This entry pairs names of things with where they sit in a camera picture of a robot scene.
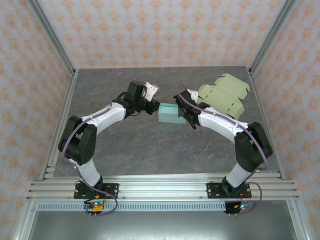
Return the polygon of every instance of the gray marble surface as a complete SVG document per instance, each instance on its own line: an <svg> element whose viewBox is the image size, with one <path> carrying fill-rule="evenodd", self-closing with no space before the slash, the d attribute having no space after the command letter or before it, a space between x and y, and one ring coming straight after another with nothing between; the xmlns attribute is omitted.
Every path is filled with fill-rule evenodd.
<svg viewBox="0 0 320 240"><path fill-rule="evenodd" d="M221 74L231 74L250 85L250 92L242 101L242 122L263 124L252 84L244 66L226 67L163 67L129 68L145 81L160 87L156 99L161 103L175 103L176 83L191 90L202 84L213 85ZM115 69L82 69L79 71L68 116L87 116L108 105L105 81ZM119 73L108 84L112 99L127 90L135 78ZM222 135L198 126L160 123L158 113L141 113L116 122L96 140L93 156L101 175L147 175L229 172L236 164L235 146ZM270 170L278 170L275 155L269 159ZM54 176L76 176L71 165L58 158Z"/></svg>

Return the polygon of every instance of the mounting plate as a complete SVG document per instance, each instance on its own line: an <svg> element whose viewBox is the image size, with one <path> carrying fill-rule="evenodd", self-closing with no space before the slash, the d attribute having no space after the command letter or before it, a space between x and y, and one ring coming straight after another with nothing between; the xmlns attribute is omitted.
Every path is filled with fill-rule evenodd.
<svg viewBox="0 0 320 240"><path fill-rule="evenodd" d="M102 184L102 189L107 192L108 194L111 194L114 196L116 199L118 198L118 193L119 193L119 184L118 183L103 183ZM75 185L75 190L74 190L74 199L93 199L97 194L88 188L85 184L82 182L78 182ZM104 195L101 193L99 194L100 197L104 198Z"/></svg>
<svg viewBox="0 0 320 240"><path fill-rule="evenodd" d="M222 189L221 182L209 182L206 184L206 193L208 195L208 199L240 199L240 192L247 194L248 196L250 196L250 198L252 197L249 184L241 184L235 191L231 192L229 195Z"/></svg>

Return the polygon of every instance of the patterned wallpaper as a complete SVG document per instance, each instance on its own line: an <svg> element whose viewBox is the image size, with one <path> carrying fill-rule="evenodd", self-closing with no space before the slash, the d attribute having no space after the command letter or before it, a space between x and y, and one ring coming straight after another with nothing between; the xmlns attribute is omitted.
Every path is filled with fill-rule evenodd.
<svg viewBox="0 0 320 240"><path fill-rule="evenodd" d="M250 66L285 0L40 0L75 68Z"/></svg>
<svg viewBox="0 0 320 240"><path fill-rule="evenodd" d="M11 240L70 80L26 0L0 2L0 239Z"/></svg>
<svg viewBox="0 0 320 240"><path fill-rule="evenodd" d="M255 82L288 179L320 236L320 2L299 0Z"/></svg>

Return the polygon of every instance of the purple cable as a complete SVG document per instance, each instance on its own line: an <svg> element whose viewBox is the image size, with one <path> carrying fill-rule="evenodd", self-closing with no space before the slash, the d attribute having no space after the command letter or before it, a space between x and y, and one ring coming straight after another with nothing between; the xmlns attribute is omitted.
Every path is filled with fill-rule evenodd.
<svg viewBox="0 0 320 240"><path fill-rule="evenodd" d="M70 135L69 138L67 139L67 141L66 141L66 143L65 143L65 145L64 145L64 148L63 148L63 150L62 150L62 161L63 161L63 162L65 162L65 161L64 161L64 156L65 156L65 154L66 154L66 150L67 150L67 148L68 148L68 145L70 144L70 141L71 141L71 139L73 138L73 136L76 134L76 132L77 132L85 123L87 123L87 122L89 122L90 120L93 120L93 119L95 119L95 118L98 118L98 117L100 117L100 116L102 116L102 115L104 115L104 114L106 114L107 112L110 111L110 109L111 109L111 107L112 107L112 100L111 100L111 97L110 97L110 95L109 95L109 93L108 93L108 88L107 88L107 86L108 86L109 80L110 80L115 74L119 74L119 73L131 74L131 75L135 76L137 79L139 79L140 81L142 81L142 82L144 82L144 83L146 82L146 81L144 81L139 75L135 74L134 72L128 71L128 70L117 70L117 71L114 71L113 73L111 73L111 75L107 78L107 80L106 80L106 82L105 82L105 94L106 94L106 96L107 96L107 98L108 98L108 100L109 100L109 102L110 102L109 107L108 107L105 111L103 111L103 112L101 112L101 113L98 113L98 114L96 114L96 115L94 115L94 116L92 116L92 117L89 117L89 118L87 118L86 120L83 120L83 121L73 130L73 132L71 133L71 135ZM78 173L81 181L82 181L88 188L90 188L90 189L92 189L92 190L94 190L94 191L96 191L96 192L98 192L98 193L104 194L104 195L106 195L106 196L108 196L108 197L111 197L111 198L115 201L115 207L114 207L112 210L106 211L106 212L102 212L102 213L100 213L100 214L98 214L98 215L95 214L95 216L96 216L96 217L97 217L97 216L103 216L103 215L107 215L107 214L110 214L110 213L112 213L113 211L115 211L115 210L117 209L117 207L118 207L118 201L117 201L117 199L116 199L114 196L112 196L110 193L107 193L107 192L105 192L105 191L101 191L101 190L96 189L96 188L94 188L93 186L91 186L91 185L90 185L89 183L87 183L87 181L83 178L83 176L82 176L82 174L80 173L79 169L78 169L76 166L74 166L74 167L75 167L76 172ZM90 216L91 214L89 214L89 212L88 212L88 208L89 208L89 207L90 207L90 205L86 208L85 213L87 213L87 214Z"/></svg>
<svg viewBox="0 0 320 240"><path fill-rule="evenodd" d="M184 84L182 84L182 83L178 83L178 84L175 86L175 89L176 89L176 92L178 93L178 96L179 96L186 104L188 104L189 106L191 106L191 107L193 107L194 109L197 109L197 110L199 110L199 111L201 111L201 112L204 112L204 113L207 113L207 114L211 114L211 115L214 115L214 116L218 116L218 117L220 117L220 118L222 118L222 119L225 119L225 120L227 120L228 122L234 124L235 126L241 128L241 129L252 139L252 141L254 142L254 144L256 145L256 147L258 148L258 150L259 150L259 152L260 152L260 154L261 154L261 156L262 156L262 158L263 158L265 167L264 167L264 168L258 168L258 169L260 169L260 170L261 170L261 169L266 170L266 169L269 168L269 163L268 163L268 160L267 160L267 158L266 158L266 156L265 156L265 154L264 154L264 151L263 151L262 148L260 147L260 145L259 145L259 143L257 142L257 140L254 138L254 136L253 136L245 127L241 126L240 124L237 124L235 121L229 119L228 117L226 117L226 116L224 116L224 115L222 115L222 114L213 113L213 112L211 112L211 111L207 111L207 110L204 110L204 109L202 109L202 108L200 108L200 107L197 107L197 106L193 105L191 102L187 101L187 100L181 95L181 93L180 93L180 91L179 91L179 89L178 89L178 86L179 86L179 85L181 85L182 87L184 87L185 90L187 90L187 88L186 88L186 86L185 86ZM252 172L252 173L246 178L246 180L244 181L244 183L257 185L257 187L259 188L259 191L260 191L260 199L259 199L258 203L257 203L255 206L253 206L253 208L249 209L248 211L241 212L241 213L239 213L239 214L237 214L237 215L244 215L244 214L247 214L247 213L251 212L251 211L252 211L253 209L255 209L255 208L261 203L261 201L262 201L262 189L261 189L260 185L259 185L258 183L256 183L256 182L254 182L254 181L248 181L248 182L247 182L247 180L248 180L249 178L251 178L251 176L252 176L255 172L256 172L256 171Z"/></svg>

